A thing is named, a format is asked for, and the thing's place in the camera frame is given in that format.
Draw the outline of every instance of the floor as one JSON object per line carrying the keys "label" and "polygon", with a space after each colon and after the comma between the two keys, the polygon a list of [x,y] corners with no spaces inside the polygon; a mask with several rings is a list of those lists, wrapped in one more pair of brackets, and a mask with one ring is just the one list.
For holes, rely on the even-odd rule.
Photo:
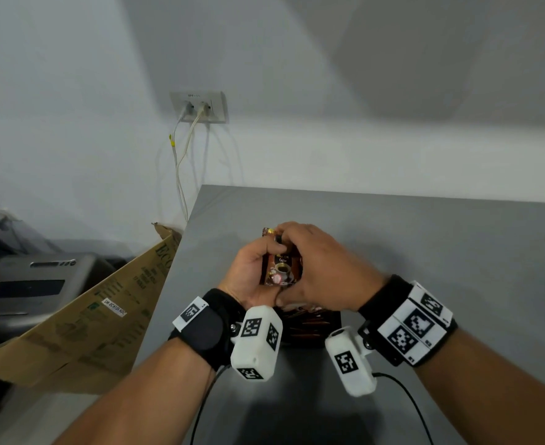
{"label": "floor", "polygon": [[0,445],[50,445],[96,398],[14,388],[0,412]]}

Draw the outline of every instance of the qr code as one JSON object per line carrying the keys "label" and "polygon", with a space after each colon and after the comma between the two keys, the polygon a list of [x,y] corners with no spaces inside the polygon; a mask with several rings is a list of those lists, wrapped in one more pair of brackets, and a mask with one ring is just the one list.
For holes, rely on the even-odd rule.
{"label": "qr code", "polygon": [[407,330],[399,326],[387,339],[402,353],[406,354],[418,341]]}
{"label": "qr code", "polygon": [[243,326],[243,331],[241,332],[242,337],[258,336],[258,331],[260,331],[260,324],[262,319],[248,319]]}
{"label": "qr code", "polygon": [[421,304],[433,314],[435,314],[437,317],[441,316],[441,312],[443,311],[443,305],[429,294],[424,294],[422,296]]}
{"label": "qr code", "polygon": [[273,351],[276,351],[276,344],[278,343],[278,331],[270,324],[268,327],[268,335],[266,336],[266,342],[270,345]]}
{"label": "qr code", "polygon": [[412,314],[410,314],[404,324],[417,336],[423,338],[429,329],[435,324],[428,315],[421,312],[420,309],[414,309]]}
{"label": "qr code", "polygon": [[184,320],[186,323],[190,320],[192,320],[192,318],[200,311],[200,309],[198,308],[197,305],[195,305],[194,303],[192,303],[190,306],[188,306],[186,308],[186,310],[184,312],[182,312],[182,314],[180,314],[180,317],[182,318],[182,320]]}
{"label": "qr code", "polygon": [[352,354],[350,354],[350,351],[337,354],[334,356],[334,359],[336,359],[336,363],[338,364],[338,368],[341,369],[342,374],[350,373],[351,371],[359,369],[355,359],[353,359]]}
{"label": "qr code", "polygon": [[245,379],[264,379],[255,368],[238,368],[237,371],[241,373]]}

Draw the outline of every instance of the forearm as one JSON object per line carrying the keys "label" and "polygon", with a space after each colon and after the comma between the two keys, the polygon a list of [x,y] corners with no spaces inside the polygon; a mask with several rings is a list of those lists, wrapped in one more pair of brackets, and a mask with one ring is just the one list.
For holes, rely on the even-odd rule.
{"label": "forearm", "polygon": [[466,332],[416,372],[468,443],[545,443],[545,385]]}
{"label": "forearm", "polygon": [[180,339],[166,342],[101,397],[55,445],[172,445],[182,442],[214,377]]}

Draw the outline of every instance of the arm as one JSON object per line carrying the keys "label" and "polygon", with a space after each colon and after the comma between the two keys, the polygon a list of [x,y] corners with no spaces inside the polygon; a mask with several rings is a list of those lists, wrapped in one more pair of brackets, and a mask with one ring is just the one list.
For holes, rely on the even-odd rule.
{"label": "arm", "polygon": [[179,444],[214,374],[180,339],[168,341],[88,408],[55,445]]}
{"label": "arm", "polygon": [[[262,256],[286,250],[271,237],[254,240],[239,250],[218,288],[246,309],[272,306],[279,289],[259,285]],[[187,344],[172,339],[83,412],[55,445],[180,444],[214,374]]]}
{"label": "arm", "polygon": [[545,385],[468,333],[415,370],[468,443],[545,443]]}
{"label": "arm", "polygon": [[[313,225],[277,229],[303,257],[303,277],[277,304],[308,302],[358,311],[386,278]],[[415,368],[441,410],[469,443],[545,443],[545,385],[458,330]]]}

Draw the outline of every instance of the person's left hand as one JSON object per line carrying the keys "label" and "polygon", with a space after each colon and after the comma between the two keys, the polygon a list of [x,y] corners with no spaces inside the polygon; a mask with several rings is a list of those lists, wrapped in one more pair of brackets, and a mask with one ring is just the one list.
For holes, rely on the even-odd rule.
{"label": "person's left hand", "polygon": [[276,243],[269,235],[250,242],[238,251],[217,289],[231,295],[246,310],[263,304],[275,306],[276,295],[281,288],[260,285],[262,256],[267,253],[282,254],[286,251],[287,247]]}

